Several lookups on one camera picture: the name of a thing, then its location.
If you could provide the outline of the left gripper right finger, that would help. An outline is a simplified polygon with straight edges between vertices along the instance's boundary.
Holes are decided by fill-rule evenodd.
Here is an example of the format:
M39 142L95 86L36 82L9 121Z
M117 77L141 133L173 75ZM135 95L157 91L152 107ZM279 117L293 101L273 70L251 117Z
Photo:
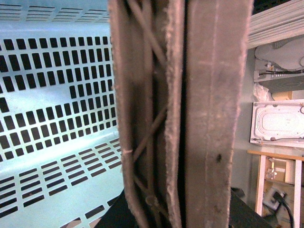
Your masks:
M226 228L250 0L187 3L185 225Z

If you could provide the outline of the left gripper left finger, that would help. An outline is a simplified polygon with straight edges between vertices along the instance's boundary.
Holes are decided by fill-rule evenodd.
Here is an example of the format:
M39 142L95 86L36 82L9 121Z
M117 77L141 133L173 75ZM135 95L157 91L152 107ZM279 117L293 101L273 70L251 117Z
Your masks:
M111 0L108 9L128 208L141 228L180 228L185 2Z

